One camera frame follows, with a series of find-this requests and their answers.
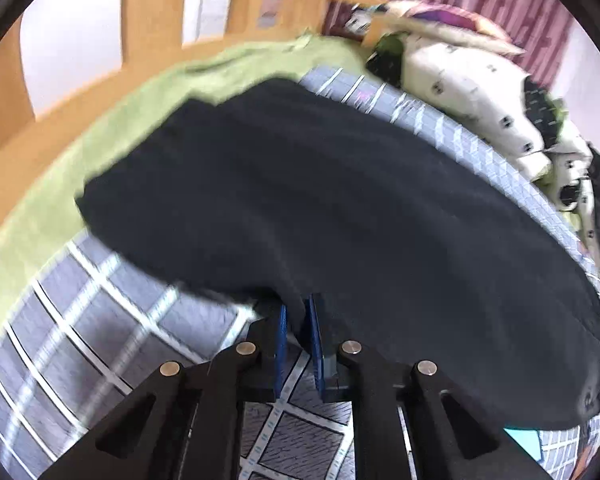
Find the wooden headboard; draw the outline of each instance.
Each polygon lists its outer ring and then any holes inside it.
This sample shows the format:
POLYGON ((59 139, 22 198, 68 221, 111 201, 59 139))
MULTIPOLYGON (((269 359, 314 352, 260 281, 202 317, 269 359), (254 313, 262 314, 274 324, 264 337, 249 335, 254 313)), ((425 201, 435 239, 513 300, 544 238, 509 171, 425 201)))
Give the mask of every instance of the wooden headboard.
MULTIPOLYGON (((182 45, 184 0, 122 0, 122 67, 36 117, 20 56, 20 22, 0 42, 0 225, 29 186, 112 104, 171 65, 245 41, 284 41, 321 30, 329 0, 282 0, 276 25, 258 29, 262 0, 231 0, 222 38, 182 45)), ((385 0, 341 0, 379 4, 385 0)))

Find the black t-shirt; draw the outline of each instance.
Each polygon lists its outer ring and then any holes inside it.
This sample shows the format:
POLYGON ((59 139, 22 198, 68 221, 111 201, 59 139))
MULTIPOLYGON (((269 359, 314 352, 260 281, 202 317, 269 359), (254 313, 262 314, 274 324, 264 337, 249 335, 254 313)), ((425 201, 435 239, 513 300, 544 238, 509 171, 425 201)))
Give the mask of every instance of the black t-shirt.
POLYGON ((77 200, 155 276, 326 316, 385 357, 435 361, 508 427, 600 411, 600 301, 513 202, 411 133, 269 80, 189 100, 77 200))

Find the patterned blanket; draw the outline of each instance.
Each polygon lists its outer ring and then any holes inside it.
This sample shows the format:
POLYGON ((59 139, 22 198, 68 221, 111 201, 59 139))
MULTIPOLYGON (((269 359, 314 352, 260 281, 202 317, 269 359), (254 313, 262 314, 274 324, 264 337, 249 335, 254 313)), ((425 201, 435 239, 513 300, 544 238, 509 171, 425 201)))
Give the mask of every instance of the patterned blanket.
MULTIPOLYGON (((342 70, 316 69, 302 83, 423 136, 480 174, 542 224, 600 294, 595 266, 555 210, 468 131, 406 94, 342 70)), ((161 363, 207 360, 243 338, 253 319, 248 305, 183 293, 80 234, 32 280, 0 336, 2 464, 16 480, 37 478, 161 363)), ((539 463, 555 480, 567 480, 579 452, 600 445, 600 416, 529 436, 541 449, 539 463)), ((240 478, 353 480, 352 437, 350 405, 321 403, 308 355, 290 345, 281 399, 246 407, 240 478)))

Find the metal pin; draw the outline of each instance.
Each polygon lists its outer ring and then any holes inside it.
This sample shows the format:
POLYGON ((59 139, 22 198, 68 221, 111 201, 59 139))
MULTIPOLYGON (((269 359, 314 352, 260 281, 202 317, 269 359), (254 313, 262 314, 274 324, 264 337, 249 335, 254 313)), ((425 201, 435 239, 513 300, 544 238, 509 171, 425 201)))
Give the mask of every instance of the metal pin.
POLYGON ((244 341, 235 347, 235 351, 240 355, 251 355, 256 351, 256 345, 250 341, 244 341))
POLYGON ((180 371, 180 365, 176 361, 167 361, 160 367, 160 373, 165 377, 177 375, 180 371))
POLYGON ((362 345, 357 341, 345 341, 342 343, 342 351, 345 354, 359 354, 362 351, 362 345))
POLYGON ((420 361, 418 371, 424 375, 433 375, 438 371, 438 366, 433 361, 420 361))

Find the green bed sheet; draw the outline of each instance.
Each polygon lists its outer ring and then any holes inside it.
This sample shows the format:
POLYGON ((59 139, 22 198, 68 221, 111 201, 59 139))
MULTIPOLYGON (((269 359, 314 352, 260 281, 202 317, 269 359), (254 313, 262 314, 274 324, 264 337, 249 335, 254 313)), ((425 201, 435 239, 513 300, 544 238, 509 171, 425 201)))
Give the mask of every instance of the green bed sheet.
POLYGON ((74 196, 85 181, 125 156, 184 100, 219 103, 273 76, 299 80, 320 64, 362 74, 365 58, 357 44, 341 38, 247 43, 172 67, 114 104, 37 179, 1 226, 0 329, 27 283, 84 228, 74 196))

